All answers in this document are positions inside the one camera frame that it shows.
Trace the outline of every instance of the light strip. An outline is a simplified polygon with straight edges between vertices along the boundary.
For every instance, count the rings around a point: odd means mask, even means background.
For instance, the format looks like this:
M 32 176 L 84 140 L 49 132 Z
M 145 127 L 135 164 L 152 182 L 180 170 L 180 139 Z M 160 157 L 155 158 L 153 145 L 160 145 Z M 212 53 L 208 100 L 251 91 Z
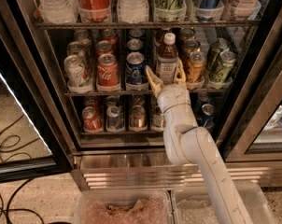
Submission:
M 24 114 L 24 116 L 26 118 L 28 118 L 29 123 L 32 125 L 32 127 L 34 128 L 34 130 L 36 131 L 37 135 L 39 136 L 40 140 L 43 142 L 44 146 L 47 148 L 49 154 L 51 155 L 52 152 L 50 151 L 48 145 L 46 144 L 45 140 L 43 139 L 43 137 L 40 135 L 38 129 L 35 127 L 35 125 L 33 124 L 33 122 L 30 120 L 29 116 L 27 115 L 26 111 L 22 108 L 21 103 L 18 101 L 17 97 L 14 95 L 12 89 L 8 86 L 7 82 L 5 81 L 5 79 L 2 77 L 1 73 L 0 73 L 0 78 L 2 79 L 3 83 L 6 85 L 7 89 L 9 90 L 10 94 L 13 96 L 13 98 L 15 99 L 16 103 L 19 105 L 19 107 L 21 108 L 22 113 Z

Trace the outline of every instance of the robotic arm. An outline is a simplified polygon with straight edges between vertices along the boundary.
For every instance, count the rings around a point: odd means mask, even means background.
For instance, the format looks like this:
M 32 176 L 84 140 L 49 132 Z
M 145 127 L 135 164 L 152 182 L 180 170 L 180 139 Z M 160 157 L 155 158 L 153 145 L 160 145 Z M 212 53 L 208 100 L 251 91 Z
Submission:
M 212 136 L 206 128 L 197 125 L 184 76 L 176 80 L 178 84 L 163 86 L 149 67 L 146 71 L 165 115 L 163 141 L 169 161 L 174 165 L 199 166 L 219 223 L 253 223 Z

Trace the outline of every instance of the bottle cap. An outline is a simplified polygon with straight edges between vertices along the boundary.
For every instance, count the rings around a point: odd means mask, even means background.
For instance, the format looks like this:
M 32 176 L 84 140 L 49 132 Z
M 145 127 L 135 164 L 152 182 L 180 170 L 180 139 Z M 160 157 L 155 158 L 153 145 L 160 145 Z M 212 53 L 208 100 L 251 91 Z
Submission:
M 173 33 L 166 33 L 163 42 L 167 45 L 175 44 L 176 42 L 176 36 Z

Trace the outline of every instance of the refrigerator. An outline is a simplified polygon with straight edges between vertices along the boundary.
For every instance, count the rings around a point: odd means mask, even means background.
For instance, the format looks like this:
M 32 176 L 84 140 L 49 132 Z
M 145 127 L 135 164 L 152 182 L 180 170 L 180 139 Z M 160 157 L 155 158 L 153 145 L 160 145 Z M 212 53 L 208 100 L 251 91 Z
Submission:
M 0 182 L 69 172 L 81 190 L 202 184 L 197 165 L 174 166 L 167 159 L 162 130 L 152 129 L 152 90 L 132 91 L 124 81 L 123 54 L 130 30 L 145 31 L 150 63 L 154 30 L 171 28 L 176 32 L 192 27 L 205 37 L 204 52 L 215 38 L 222 37 L 237 54 L 228 87 L 190 90 L 192 105 L 200 92 L 207 92 L 214 101 L 217 113 L 209 131 L 230 175 L 233 180 L 252 180 L 265 187 L 282 186 L 282 125 L 278 120 L 274 127 L 267 126 L 282 105 L 282 0 L 260 0 L 256 18 L 240 21 L 192 21 L 190 1 L 186 0 L 187 15 L 171 22 L 156 21 L 152 5 L 147 21 L 123 21 L 117 14 L 117 0 L 111 1 L 109 21 L 51 23 L 39 16 L 38 0 L 0 0 L 0 98 L 8 97 L 18 106 L 27 122 L 22 131 L 34 130 L 34 140 L 39 140 L 43 150 L 33 157 L 21 152 L 0 159 Z M 99 91 L 95 68 L 92 91 L 69 90 L 63 61 L 74 32 L 82 29 L 89 30 L 94 41 L 102 30 L 117 31 L 122 46 L 119 90 Z M 148 111 L 147 126 L 142 130 L 130 129 L 129 107 L 136 94 L 145 97 Z M 86 96 L 97 97 L 103 110 L 99 133 L 84 130 Z M 106 128 L 108 96 L 123 101 L 125 124 L 118 133 Z M 12 105 L 1 107 L 7 114 L 13 109 Z M 11 144 L 2 146 L 1 155 Z

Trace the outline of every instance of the refrigerator door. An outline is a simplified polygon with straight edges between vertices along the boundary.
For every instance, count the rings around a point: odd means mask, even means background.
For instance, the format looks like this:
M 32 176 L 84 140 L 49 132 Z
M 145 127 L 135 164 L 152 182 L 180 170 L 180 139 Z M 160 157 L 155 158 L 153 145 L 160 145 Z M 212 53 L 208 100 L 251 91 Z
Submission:
M 73 168 L 72 141 L 55 102 L 35 61 L 17 45 L 0 15 L 0 182 Z
M 224 148 L 226 161 L 282 161 L 282 44 Z

